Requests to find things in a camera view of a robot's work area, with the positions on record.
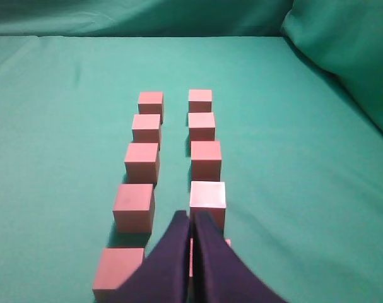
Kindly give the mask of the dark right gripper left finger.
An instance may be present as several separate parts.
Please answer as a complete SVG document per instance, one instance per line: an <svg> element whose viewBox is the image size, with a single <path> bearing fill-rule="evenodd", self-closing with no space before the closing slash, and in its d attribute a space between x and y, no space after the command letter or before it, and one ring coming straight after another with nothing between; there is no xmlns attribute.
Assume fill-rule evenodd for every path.
<svg viewBox="0 0 383 303"><path fill-rule="evenodd" d="M110 301L186 302L190 230L186 211L176 211L158 244L141 266L113 291Z"/></svg>

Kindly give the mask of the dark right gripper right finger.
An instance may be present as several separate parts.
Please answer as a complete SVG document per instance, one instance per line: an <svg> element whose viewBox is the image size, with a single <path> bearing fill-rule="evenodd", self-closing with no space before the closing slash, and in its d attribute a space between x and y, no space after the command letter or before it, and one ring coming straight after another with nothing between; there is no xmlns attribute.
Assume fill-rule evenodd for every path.
<svg viewBox="0 0 383 303"><path fill-rule="evenodd" d="M284 302L237 256L207 211L192 219L196 302Z"/></svg>

